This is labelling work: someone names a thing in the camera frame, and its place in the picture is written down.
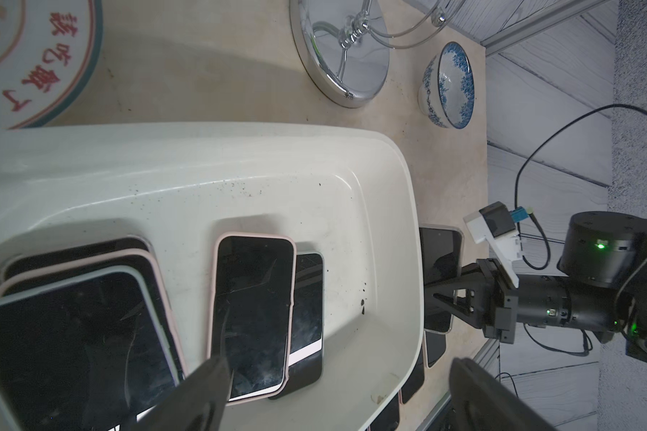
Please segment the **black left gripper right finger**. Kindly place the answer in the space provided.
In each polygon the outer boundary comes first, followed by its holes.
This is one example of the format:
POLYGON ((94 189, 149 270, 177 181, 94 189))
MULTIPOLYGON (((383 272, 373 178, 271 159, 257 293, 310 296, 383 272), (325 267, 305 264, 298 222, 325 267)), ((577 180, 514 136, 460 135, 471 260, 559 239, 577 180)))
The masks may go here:
POLYGON ((555 430, 495 378, 494 383, 484 397, 473 393, 467 404, 470 425, 456 423, 456 430, 555 430))

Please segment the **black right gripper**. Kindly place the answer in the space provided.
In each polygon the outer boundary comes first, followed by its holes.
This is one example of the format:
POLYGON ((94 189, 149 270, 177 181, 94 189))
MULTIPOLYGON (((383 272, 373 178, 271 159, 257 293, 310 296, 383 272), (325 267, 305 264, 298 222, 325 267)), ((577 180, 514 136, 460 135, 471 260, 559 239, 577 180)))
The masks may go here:
POLYGON ((449 312, 473 328, 482 329, 487 339, 513 344, 519 308, 519 292, 498 260, 481 259, 481 270, 456 278, 427 284, 423 298, 442 312, 449 312), (478 298, 483 289, 482 298, 478 298), (464 290, 465 297, 457 297, 464 290))

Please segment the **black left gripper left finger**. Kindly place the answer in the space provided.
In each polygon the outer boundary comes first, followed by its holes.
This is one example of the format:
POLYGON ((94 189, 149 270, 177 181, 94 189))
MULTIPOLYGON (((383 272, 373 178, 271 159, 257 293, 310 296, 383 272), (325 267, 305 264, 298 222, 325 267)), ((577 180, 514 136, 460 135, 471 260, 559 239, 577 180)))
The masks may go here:
POLYGON ((212 357, 140 420, 124 430, 219 430, 228 403, 231 375, 224 357, 212 357))

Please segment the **blue purple case phone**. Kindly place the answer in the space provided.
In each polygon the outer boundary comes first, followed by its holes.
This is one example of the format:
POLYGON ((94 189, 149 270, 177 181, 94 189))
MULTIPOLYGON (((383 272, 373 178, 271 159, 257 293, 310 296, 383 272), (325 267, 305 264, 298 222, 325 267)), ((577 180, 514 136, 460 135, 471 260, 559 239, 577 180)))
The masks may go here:
MULTIPOLYGON (((454 278, 461 269, 463 233, 447 226, 421 226, 419 236, 422 251, 424 284, 454 278)), ((451 330, 452 315, 430 303, 424 305, 424 328, 446 334, 451 330)))

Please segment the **pink case phone front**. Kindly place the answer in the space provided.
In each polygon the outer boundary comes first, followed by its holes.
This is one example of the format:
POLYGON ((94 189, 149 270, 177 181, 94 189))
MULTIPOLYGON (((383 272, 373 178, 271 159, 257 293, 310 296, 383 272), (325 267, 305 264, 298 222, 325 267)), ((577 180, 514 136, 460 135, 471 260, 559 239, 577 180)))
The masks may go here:
POLYGON ((407 404, 411 398, 421 389, 424 384, 425 372, 423 355, 420 353, 416 359, 413 370, 411 371, 408 379, 404 383, 400 391, 400 402, 407 404))

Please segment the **mint green case phone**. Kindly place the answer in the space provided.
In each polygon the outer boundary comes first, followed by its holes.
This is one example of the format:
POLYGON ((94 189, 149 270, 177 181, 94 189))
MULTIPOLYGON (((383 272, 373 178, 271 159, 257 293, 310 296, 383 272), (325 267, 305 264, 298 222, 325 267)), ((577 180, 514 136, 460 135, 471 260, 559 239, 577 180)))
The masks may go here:
POLYGON ((0 298, 0 408, 19 430, 113 430, 183 377, 164 306, 136 269, 0 298))

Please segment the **grey green case phone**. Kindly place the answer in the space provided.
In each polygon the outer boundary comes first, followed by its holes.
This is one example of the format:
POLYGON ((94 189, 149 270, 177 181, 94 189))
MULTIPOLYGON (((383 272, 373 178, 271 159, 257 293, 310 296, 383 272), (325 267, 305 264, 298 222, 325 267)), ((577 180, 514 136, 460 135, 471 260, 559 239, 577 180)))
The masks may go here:
POLYGON ((115 265, 129 266, 141 274, 156 316, 164 329, 170 355, 177 369, 178 379, 182 381, 188 373, 188 366, 184 359, 177 325, 165 291, 159 265, 155 256, 148 251, 127 249, 30 270, 1 282, 0 298, 34 288, 35 280, 38 278, 71 278, 75 274, 82 274, 94 269, 109 268, 115 265))

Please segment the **purple case phone back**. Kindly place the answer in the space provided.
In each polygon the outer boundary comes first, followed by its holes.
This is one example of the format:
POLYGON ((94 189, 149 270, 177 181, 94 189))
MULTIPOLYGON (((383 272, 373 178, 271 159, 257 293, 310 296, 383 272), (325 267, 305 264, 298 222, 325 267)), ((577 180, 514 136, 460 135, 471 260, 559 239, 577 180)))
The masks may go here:
POLYGON ((30 270, 46 268, 65 262, 82 260, 93 256, 127 249, 139 249, 151 252, 152 246, 145 239, 131 235, 104 242, 95 242, 94 244, 84 244, 62 250, 48 251, 30 256, 21 256, 14 258, 5 264, 0 273, 0 281, 7 281, 9 278, 30 270))

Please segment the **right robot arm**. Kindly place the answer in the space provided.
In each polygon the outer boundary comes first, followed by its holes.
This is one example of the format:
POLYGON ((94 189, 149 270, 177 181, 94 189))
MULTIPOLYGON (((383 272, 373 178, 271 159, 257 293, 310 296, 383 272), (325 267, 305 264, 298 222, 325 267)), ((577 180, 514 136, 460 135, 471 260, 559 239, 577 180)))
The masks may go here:
POLYGON ((592 332, 600 343, 625 338, 627 356, 647 363, 647 219, 615 212, 572 216, 560 275, 519 274, 515 224, 474 220, 474 234, 496 255, 424 287, 424 312, 448 312, 487 339, 513 343, 515 327, 592 332))

